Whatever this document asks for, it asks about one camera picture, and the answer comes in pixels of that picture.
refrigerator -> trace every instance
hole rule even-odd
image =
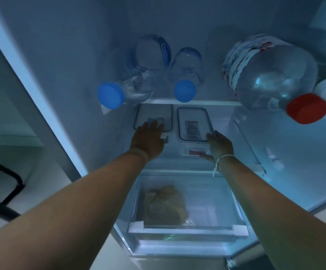
[[[112,231],[132,256],[229,258],[258,242],[226,180],[212,176],[210,162],[182,154],[182,107],[206,110],[236,157],[302,208],[326,203],[326,117],[301,125],[284,112],[243,108],[219,68],[205,62],[210,34],[226,27],[276,36],[326,64],[326,0],[0,0],[0,82],[72,181],[125,152],[134,134],[138,106],[103,115],[97,99],[109,51],[154,33],[173,55],[185,46],[202,53],[206,80],[192,101],[178,102],[161,85],[142,104],[171,106],[173,129]],[[193,225],[144,224],[145,193],[166,186],[182,193]]]

red bottle cap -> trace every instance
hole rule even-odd
[[[315,94],[305,94],[292,100],[287,114],[300,124],[310,124],[326,115],[326,101]]]

left arm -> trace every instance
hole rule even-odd
[[[89,269],[135,179],[161,154],[163,127],[144,124],[130,150],[0,229],[0,269]]]

blue bottle cap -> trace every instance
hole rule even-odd
[[[180,102],[191,101],[195,97],[197,89],[190,80],[178,81],[174,87],[175,98]]]
[[[115,82],[106,82],[98,88],[100,103],[109,108],[116,109],[123,104],[125,95],[123,89]]]

right arm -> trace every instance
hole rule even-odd
[[[216,161],[233,154],[231,141],[215,131],[207,134]],[[266,254],[277,270],[326,269],[326,223],[275,190],[233,156],[219,160],[225,177],[242,206]]]

